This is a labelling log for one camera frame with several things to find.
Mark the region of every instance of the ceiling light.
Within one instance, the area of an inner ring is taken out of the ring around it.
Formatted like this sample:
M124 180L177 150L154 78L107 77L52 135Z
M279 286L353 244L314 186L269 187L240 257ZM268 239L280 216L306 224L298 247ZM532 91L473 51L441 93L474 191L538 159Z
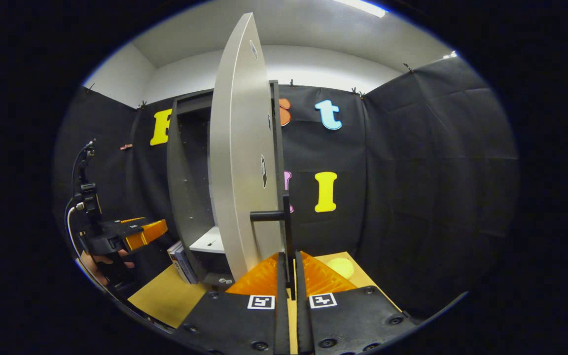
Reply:
M356 7L357 9L363 10L366 13L373 14L378 18L385 16L387 11L381 9L378 6L368 4L367 2L361 0L334 0L336 2L340 2L341 4L349 5L351 7Z

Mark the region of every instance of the yellow round object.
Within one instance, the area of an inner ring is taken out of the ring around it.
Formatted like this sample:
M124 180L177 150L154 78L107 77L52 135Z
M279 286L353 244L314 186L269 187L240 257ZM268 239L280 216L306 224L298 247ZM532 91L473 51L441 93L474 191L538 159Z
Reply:
M328 267L336 271L339 275L349 279L354 274L354 265L346 258L336 258L327 263Z

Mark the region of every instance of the yellow tabletop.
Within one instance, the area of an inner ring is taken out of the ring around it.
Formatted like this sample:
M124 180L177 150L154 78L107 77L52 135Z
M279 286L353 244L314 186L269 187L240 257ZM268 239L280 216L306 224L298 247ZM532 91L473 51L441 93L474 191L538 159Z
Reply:
M315 256L322 263L328 263L336 258L345 258L354 265L354 274L349 281L356 287L377 286L367 276L361 267L354 261L349 253L338 252L323 256ZM205 284L189 285L178 274L174 265L170 265L164 272L140 288L129 301L140 310L159 319L173 328L178 328L181 322L196 306L201 296L212 288ZM297 303L288 299L288 328L290 333L291 354L297 353Z

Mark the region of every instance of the human hand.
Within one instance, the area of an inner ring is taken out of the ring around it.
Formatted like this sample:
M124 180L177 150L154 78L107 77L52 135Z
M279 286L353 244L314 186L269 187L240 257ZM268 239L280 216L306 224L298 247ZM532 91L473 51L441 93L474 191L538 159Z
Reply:
M118 253L120 254L120 256L127 256L128 255L128 251L122 249L120 251L118 251ZM95 259L95 261L99 261L101 263L105 263L105 264L113 264L113 260L109 259L108 257L104 256L104 255L94 255L93 259ZM100 270L98 270L98 266L96 265L95 262L93 262L92 257L87 254L85 251L83 251L82 255L80 256L80 261L82 261L82 263L85 265L85 267L87 268L87 270L89 270L89 272L91 272L93 274L93 276L95 276L96 279L98 279L98 281L106 286L108 285L108 280L106 279L106 277L104 277L104 275L102 275L102 272L100 272ZM130 261L124 261L124 265L126 265L126 267L128 268L134 268L135 264L131 263Z

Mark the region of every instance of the sticker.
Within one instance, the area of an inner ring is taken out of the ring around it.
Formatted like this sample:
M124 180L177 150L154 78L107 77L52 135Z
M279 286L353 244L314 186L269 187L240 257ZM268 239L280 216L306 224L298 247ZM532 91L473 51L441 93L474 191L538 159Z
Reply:
M274 310L275 296L251 295L248 299L248 310Z
M264 164L264 155L262 155L262 188L266 189L266 164Z
M249 45L249 47L251 47L251 52L253 53L253 56L257 59L257 50L255 50L255 46L253 45L253 41L248 40L248 45Z
M315 212L331 212L336 209L333 201L334 197L334 180L336 173L332 171L322 171L315 174L315 180L319 183L319 198L315 206Z
M311 308L336 306L336 300L334 299L334 294L332 294L332 292L313 295L309 297L309 300L311 302Z
M293 174L290 173L290 171L284 171L284 189L286 189L286 191L288 191L288 180L290 180L290 178L292 178ZM290 213L293 213L293 211L295 210L293 208L293 205L288 205L290 207Z
M315 105L315 108L319 110L321 114L321 123L324 124L329 130L338 130L343 124L340 121L334 119L334 113L339 112L338 106L334 106L332 101L324 100Z

